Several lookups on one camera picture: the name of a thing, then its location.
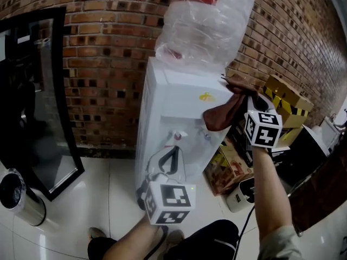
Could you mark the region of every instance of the white appliance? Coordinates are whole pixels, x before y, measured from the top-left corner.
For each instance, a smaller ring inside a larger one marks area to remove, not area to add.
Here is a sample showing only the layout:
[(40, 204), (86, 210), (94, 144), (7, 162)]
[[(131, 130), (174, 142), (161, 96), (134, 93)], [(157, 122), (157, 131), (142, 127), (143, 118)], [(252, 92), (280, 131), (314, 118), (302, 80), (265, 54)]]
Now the white appliance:
[(150, 158), (168, 146), (183, 152), (185, 178), (199, 179), (229, 128), (210, 132), (202, 119), (204, 111), (225, 104), (233, 93), (220, 73), (183, 73), (151, 57), (147, 66), (139, 120), (136, 188), (146, 177)]
[(335, 126), (327, 117), (324, 118), (320, 127), (322, 128), (322, 139), (324, 144), (328, 148), (333, 149), (338, 142), (340, 132), (335, 128)]

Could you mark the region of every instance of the yellow and black striped tape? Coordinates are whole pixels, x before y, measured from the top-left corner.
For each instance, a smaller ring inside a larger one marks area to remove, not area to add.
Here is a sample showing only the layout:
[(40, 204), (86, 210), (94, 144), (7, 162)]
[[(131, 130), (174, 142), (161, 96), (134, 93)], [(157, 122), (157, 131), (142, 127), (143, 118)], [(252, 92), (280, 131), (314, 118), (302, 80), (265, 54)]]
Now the yellow and black striped tape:
[(309, 115), (308, 111), (302, 110), (299, 108), (295, 108), (292, 105), (290, 105), (287, 101), (284, 101), (284, 100), (281, 100), (278, 106), (280, 108), (283, 108), (284, 110), (286, 110), (291, 115), (301, 115), (301, 116), (305, 116), (305, 117), (308, 117), (308, 115)]
[(295, 108), (292, 105), (290, 105), (288, 102), (286, 102), (285, 100), (282, 100), (282, 98), (277, 96), (276, 93), (274, 93), (268, 87), (264, 86), (263, 90), (264, 90), (264, 94), (266, 94), (266, 96), (271, 99), (272, 103), (275, 106), (275, 109), (277, 109), (278, 107), (283, 108), (291, 115), (301, 115), (301, 116), (305, 116), (305, 117), (307, 117), (309, 115), (308, 111), (302, 110), (299, 108)]
[(277, 96), (276, 93), (274, 93), (272, 90), (270, 90), (266, 86), (263, 87), (263, 90), (264, 90), (264, 94), (271, 99), (272, 104), (274, 104), (274, 106), (275, 106), (275, 109), (277, 109), (277, 107), (281, 101), (281, 98), (279, 96)]

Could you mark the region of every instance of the black cable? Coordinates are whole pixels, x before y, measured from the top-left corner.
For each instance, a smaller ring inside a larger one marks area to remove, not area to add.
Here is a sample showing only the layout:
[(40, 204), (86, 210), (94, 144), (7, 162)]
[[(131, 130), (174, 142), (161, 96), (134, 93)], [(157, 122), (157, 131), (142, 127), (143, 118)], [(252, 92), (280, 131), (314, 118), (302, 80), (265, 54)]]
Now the black cable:
[(166, 225), (161, 226), (161, 228), (163, 230), (162, 238), (160, 239), (159, 243), (154, 247), (154, 249), (152, 249), (145, 258), (143, 258), (143, 260), (148, 260), (160, 248), (160, 246), (163, 244), (166, 237), (168, 236), (169, 228)]
[(237, 253), (239, 251), (239, 246), (240, 246), (240, 243), (241, 243), (241, 238), (243, 236), (244, 231), (246, 230), (247, 224), (249, 222), (251, 214), (253, 213), (253, 210), (254, 210), (254, 206), (252, 207), (251, 211), (249, 212), (248, 217), (247, 217), (246, 222), (245, 222), (245, 225), (243, 226), (243, 229), (241, 231), (241, 234), (240, 234), (240, 237), (239, 237), (239, 242), (237, 243), (236, 250), (235, 250), (235, 255), (234, 255), (233, 260), (236, 260)]

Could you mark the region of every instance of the plastic bag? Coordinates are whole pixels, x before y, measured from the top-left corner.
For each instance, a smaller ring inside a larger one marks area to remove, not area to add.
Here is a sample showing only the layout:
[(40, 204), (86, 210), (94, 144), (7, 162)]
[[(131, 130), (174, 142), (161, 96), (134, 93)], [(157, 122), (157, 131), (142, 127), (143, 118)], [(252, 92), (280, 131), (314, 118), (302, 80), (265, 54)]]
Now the plastic bag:
[(11, 168), (6, 170), (0, 179), (0, 201), (11, 212), (18, 213), (24, 209), (27, 186), (21, 174)]
[(254, 0), (171, 0), (156, 58), (172, 66), (217, 71), (237, 56)]

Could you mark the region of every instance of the forearm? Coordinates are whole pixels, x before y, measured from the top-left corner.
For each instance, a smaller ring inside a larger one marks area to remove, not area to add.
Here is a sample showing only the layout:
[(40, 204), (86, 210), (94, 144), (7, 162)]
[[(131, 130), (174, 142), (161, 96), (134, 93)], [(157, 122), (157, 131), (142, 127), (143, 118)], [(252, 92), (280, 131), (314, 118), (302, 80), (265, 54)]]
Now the forearm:
[(149, 252), (150, 245), (159, 226), (151, 225), (147, 215), (104, 255), (103, 260), (142, 260)]
[(264, 148), (253, 147), (255, 215), (260, 240), (276, 229), (292, 224), (288, 196), (271, 157)]

